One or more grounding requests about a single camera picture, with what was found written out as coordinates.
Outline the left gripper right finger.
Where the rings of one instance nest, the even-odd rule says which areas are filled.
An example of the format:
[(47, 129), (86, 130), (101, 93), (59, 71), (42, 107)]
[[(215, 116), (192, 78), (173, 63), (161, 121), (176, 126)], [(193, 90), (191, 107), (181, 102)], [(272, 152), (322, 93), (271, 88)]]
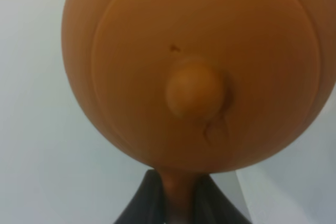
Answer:
[(210, 175), (193, 174), (192, 210), (189, 223), (250, 224), (223, 194)]

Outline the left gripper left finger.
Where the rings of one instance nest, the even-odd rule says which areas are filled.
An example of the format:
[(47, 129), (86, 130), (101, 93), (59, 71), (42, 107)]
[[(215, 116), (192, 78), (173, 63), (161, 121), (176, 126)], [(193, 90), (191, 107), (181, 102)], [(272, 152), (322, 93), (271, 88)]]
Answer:
[(148, 170), (135, 195), (115, 223), (175, 223), (168, 189), (175, 183), (171, 173)]

